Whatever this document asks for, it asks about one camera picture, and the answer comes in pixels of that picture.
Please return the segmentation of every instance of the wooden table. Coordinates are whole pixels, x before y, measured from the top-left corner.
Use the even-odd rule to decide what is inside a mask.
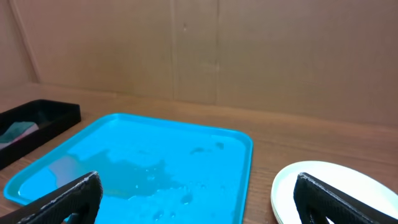
[[[0,92],[0,111],[38,98],[80,104],[82,122],[1,170],[1,190],[18,171],[96,119],[125,112],[237,129],[250,135],[254,153],[245,223],[276,223],[270,203],[272,181],[278,171],[297,161],[328,161],[351,167],[398,192],[398,128],[38,84]],[[0,195],[0,216],[18,208]]]

